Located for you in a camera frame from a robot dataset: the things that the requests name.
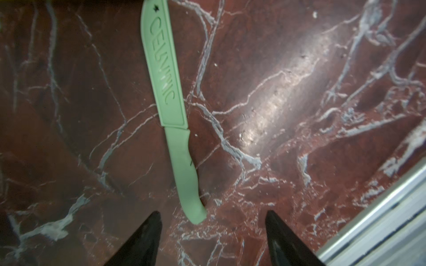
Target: knife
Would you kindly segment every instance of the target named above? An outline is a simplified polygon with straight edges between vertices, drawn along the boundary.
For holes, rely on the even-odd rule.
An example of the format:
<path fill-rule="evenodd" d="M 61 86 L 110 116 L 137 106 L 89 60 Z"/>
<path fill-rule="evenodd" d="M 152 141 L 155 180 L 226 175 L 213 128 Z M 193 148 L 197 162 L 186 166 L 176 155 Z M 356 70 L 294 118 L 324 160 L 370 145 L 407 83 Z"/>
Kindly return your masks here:
<path fill-rule="evenodd" d="M 167 0 L 144 1 L 141 36 L 158 115 L 166 133 L 179 200 L 189 221 L 198 224 L 206 218 L 207 211 L 200 201 L 197 172 L 188 150 L 190 131 Z"/>

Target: green plastic sheath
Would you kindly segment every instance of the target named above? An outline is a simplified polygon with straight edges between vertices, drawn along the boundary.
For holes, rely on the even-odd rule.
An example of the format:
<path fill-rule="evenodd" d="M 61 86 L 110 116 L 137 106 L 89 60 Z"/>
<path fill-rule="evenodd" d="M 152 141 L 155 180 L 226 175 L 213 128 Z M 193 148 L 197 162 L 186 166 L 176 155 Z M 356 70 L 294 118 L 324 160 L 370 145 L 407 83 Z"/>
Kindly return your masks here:
<path fill-rule="evenodd" d="M 151 84 L 182 209 L 193 224 L 207 212 L 198 194 L 198 177 L 188 150 L 190 131 L 185 113 L 167 0 L 145 0 L 141 36 Z"/>

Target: metal edge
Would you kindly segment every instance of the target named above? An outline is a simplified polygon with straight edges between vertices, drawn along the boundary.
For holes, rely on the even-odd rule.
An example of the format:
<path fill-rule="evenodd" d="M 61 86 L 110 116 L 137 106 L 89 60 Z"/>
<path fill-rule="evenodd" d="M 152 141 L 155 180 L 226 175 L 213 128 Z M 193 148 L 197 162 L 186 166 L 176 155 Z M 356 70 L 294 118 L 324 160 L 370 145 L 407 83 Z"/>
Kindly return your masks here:
<path fill-rule="evenodd" d="M 336 236 L 330 239 L 318 252 L 318 258 L 328 263 L 366 228 L 380 219 L 416 186 L 426 180 L 426 158 L 421 159 L 413 168 L 405 173 L 394 185 L 380 195 L 369 207 L 360 212 Z"/>

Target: knife handle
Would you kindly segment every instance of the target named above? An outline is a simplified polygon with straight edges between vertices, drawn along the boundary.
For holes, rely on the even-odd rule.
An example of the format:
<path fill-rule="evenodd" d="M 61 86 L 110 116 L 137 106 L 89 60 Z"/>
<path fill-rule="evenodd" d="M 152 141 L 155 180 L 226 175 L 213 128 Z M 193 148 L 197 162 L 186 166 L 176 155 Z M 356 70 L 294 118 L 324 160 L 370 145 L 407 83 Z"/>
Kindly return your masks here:
<path fill-rule="evenodd" d="M 190 131 L 164 127 L 173 174 L 182 209 L 189 221 L 198 224 L 207 217 L 207 211 L 198 194 L 198 177 L 188 149 Z"/>
<path fill-rule="evenodd" d="M 167 0 L 145 0 L 141 37 L 162 126 L 188 128 Z"/>

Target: marble countertop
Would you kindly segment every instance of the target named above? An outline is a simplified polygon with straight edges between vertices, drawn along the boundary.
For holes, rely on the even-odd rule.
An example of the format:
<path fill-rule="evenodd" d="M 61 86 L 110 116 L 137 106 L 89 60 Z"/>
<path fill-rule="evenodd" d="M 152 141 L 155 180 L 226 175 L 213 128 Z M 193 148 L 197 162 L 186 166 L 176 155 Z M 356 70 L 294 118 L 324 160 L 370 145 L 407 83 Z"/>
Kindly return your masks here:
<path fill-rule="evenodd" d="M 314 251 L 426 151 L 426 2 L 169 1 L 208 211 L 179 205 L 141 1 L 0 3 L 0 261 L 103 265 L 154 210 L 158 266 Z"/>

